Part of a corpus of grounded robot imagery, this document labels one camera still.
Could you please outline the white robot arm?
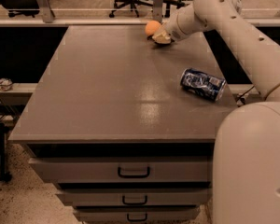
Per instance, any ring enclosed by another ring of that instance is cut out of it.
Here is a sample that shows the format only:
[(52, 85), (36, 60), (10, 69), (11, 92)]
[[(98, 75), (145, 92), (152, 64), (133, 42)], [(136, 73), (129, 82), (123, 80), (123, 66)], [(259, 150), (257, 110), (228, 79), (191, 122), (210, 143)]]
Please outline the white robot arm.
[(241, 17), (239, 0), (193, 0), (154, 33), (169, 44), (215, 30), (259, 101), (221, 123), (213, 158), (213, 224), (280, 224), (280, 45)]

